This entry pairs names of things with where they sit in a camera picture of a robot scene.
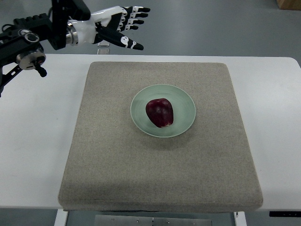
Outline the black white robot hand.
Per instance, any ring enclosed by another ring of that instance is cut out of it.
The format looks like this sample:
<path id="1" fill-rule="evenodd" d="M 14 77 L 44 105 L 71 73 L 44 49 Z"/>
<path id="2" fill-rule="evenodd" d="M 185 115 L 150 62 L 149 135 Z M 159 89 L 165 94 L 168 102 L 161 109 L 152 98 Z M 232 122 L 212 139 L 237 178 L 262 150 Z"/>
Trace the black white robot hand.
<path id="1" fill-rule="evenodd" d="M 83 43 L 97 44 L 104 40 L 118 47 L 143 50 L 142 44 L 122 32 L 137 30 L 150 10 L 141 6 L 115 6 L 92 13 L 86 21 L 69 20 L 66 43 L 77 46 Z"/>

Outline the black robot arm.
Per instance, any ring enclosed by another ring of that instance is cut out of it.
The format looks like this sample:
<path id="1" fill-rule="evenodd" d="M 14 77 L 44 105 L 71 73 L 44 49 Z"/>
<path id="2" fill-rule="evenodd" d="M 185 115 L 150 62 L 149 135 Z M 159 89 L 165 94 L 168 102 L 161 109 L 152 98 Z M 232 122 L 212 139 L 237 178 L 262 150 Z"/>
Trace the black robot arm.
<path id="1" fill-rule="evenodd" d="M 7 74 L 0 75 L 0 88 L 15 78 L 22 70 L 36 70 L 41 77 L 47 75 L 42 67 L 46 60 L 41 41 L 48 40 L 59 50 L 67 44 L 68 20 L 87 21 L 91 12 L 82 0 L 54 0 L 47 14 L 14 19 L 5 24 L 0 35 L 0 66 L 15 63 Z"/>

